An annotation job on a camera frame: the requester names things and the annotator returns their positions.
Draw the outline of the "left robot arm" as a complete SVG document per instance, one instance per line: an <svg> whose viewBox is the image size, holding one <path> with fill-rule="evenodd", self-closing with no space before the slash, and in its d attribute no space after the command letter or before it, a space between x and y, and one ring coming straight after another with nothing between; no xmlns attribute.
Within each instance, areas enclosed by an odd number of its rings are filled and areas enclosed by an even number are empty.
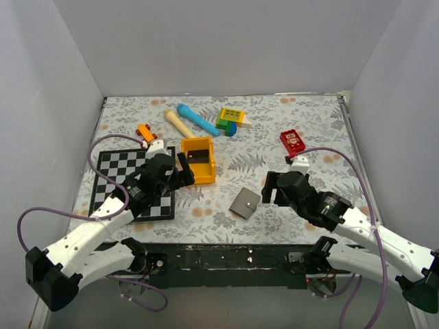
<svg viewBox="0 0 439 329"><path fill-rule="evenodd" d="M104 251L98 247L122 226L134 221L165 193L195 183L187 157L156 154L122 184L116 185L91 220L45 249L25 255L26 281L56 312L70 304L88 284L116 271L143 272L148 264L142 243L126 238Z"/></svg>

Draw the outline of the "grey card holder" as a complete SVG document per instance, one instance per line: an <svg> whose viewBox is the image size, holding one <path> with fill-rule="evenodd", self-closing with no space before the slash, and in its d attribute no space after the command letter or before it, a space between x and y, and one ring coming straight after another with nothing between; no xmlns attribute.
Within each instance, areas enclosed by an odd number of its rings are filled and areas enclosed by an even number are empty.
<svg viewBox="0 0 439 329"><path fill-rule="evenodd" d="M256 211L261 196L243 187L230 205L229 210L244 219L249 219Z"/></svg>

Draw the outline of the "yellow toy bin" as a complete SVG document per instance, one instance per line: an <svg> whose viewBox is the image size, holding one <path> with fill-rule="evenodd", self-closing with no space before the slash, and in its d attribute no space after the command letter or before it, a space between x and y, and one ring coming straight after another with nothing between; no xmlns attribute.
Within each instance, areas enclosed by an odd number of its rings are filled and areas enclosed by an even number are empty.
<svg viewBox="0 0 439 329"><path fill-rule="evenodd" d="M195 185L215 183L216 167L211 137L184 138L181 140L181 152L185 153L193 171Z"/></svg>

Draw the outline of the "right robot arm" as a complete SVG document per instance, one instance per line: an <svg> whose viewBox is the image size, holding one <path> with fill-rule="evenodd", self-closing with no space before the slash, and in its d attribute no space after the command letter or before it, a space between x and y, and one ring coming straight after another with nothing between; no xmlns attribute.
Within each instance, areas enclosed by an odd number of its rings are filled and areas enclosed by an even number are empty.
<svg viewBox="0 0 439 329"><path fill-rule="evenodd" d="M360 250L332 245L310 255L318 272L343 266L347 271L398 286L407 302L426 313L438 313L438 253L419 246L367 218L349 201L332 192L318 192L309 176L297 171L268 172L262 202L271 196L312 225L345 236Z"/></svg>

